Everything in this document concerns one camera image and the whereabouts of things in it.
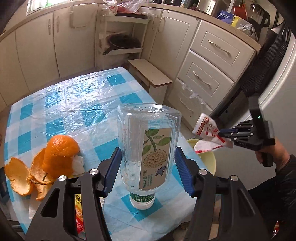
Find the window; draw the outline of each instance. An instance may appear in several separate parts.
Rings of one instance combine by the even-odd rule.
[[[71,0],[28,0],[27,15],[33,11]]]

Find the butterfly illustration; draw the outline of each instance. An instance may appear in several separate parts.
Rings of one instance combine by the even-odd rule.
[[[166,166],[163,166],[163,167],[159,168],[157,170],[155,176],[157,176],[158,174],[162,176],[163,175],[163,171],[165,170],[165,168],[166,168]]]

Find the frying pan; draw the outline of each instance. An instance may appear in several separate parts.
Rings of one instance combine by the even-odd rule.
[[[115,34],[108,39],[110,47],[103,52],[103,55],[110,53],[115,49],[134,49],[140,48],[141,43],[138,39],[126,34]]]

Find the leaf illustration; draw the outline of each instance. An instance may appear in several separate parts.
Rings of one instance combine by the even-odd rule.
[[[143,147],[142,155],[145,155],[151,149],[151,144]]]
[[[170,137],[162,138],[156,145],[158,146],[165,146],[166,144],[170,143]]]
[[[148,136],[154,136],[158,133],[159,129],[151,129],[151,130],[148,130],[146,133]]]
[[[157,140],[157,139],[162,138],[163,136],[164,136],[164,135],[162,135],[162,136],[154,136],[153,139],[154,139],[154,140]]]

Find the black sleeve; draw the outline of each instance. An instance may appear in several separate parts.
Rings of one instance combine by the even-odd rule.
[[[287,164],[276,176],[249,190],[269,232],[279,222],[279,232],[273,240],[296,240],[296,157],[290,155]]]

